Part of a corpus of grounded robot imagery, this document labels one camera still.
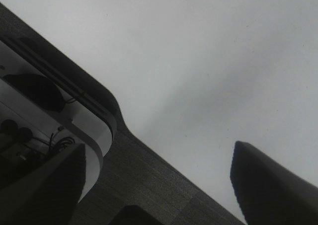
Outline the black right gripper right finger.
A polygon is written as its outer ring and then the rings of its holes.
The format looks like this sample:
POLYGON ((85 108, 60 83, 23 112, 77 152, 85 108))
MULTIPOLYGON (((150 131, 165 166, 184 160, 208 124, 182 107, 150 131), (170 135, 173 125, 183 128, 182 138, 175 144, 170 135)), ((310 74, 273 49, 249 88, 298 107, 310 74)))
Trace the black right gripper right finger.
POLYGON ((247 142, 235 143, 230 179, 247 224, 318 223, 318 188, 247 142))

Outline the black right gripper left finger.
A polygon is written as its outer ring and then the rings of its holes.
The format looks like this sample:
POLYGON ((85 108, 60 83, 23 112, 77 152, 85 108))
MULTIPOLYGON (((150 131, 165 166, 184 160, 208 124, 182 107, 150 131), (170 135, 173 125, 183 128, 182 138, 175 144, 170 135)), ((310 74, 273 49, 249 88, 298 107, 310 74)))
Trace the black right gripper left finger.
POLYGON ((85 146, 66 148, 0 191, 2 225, 67 225, 86 176, 85 146))

